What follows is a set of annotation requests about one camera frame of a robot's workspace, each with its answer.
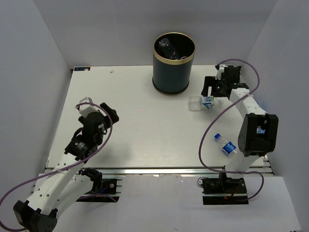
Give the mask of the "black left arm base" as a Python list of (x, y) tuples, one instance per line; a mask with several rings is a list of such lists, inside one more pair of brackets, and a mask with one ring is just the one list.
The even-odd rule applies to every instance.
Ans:
[(95, 203), (116, 203), (122, 192), (122, 179), (102, 179), (100, 188), (87, 192), (80, 197), (80, 202), (95, 202)]

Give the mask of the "small bottle blue cap label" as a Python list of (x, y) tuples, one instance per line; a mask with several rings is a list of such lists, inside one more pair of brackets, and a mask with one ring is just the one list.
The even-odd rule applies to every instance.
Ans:
[(232, 156), (237, 153), (237, 147), (229, 139), (223, 137), (221, 134), (215, 134), (214, 141), (216, 142), (219, 150), (226, 156)]

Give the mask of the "clear bottle green white label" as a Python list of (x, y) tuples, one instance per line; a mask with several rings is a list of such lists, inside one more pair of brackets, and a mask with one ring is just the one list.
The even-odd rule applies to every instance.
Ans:
[(189, 98), (188, 108), (190, 111), (203, 111), (213, 108), (222, 108), (223, 104), (223, 100), (219, 98), (214, 98), (213, 96), (196, 96)]

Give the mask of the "clear bottle blue label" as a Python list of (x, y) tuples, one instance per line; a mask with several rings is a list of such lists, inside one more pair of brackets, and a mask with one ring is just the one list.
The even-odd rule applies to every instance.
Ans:
[(166, 59), (170, 60), (178, 60), (179, 56), (176, 52), (176, 49), (170, 42), (168, 38), (163, 38), (159, 41), (158, 44), (159, 49), (162, 51)]

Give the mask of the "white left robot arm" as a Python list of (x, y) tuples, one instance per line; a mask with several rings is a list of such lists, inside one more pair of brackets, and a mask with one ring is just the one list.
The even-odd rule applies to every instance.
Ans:
[(102, 189), (102, 173), (83, 167), (107, 143), (103, 136), (111, 135), (119, 116), (106, 103), (96, 105), (87, 99), (76, 108), (82, 127), (75, 131), (58, 165), (32, 195), (13, 207), (19, 224), (30, 232), (53, 231), (68, 207), (84, 194), (97, 196)]

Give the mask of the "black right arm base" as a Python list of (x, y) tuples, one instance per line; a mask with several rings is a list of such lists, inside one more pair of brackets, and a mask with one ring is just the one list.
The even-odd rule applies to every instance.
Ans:
[(201, 177), (197, 185), (202, 188), (204, 205), (246, 205), (249, 204), (245, 181), (220, 178)]

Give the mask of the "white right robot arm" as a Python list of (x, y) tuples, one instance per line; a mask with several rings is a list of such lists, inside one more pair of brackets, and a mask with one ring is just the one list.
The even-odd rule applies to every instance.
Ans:
[(263, 110), (253, 97), (253, 90), (240, 81), (241, 67), (216, 65), (217, 74), (205, 77), (204, 87), (211, 87), (213, 97), (227, 97), (243, 118), (238, 135), (238, 153), (219, 171), (218, 188), (225, 193), (235, 188), (250, 166), (260, 157), (273, 152), (279, 118)]

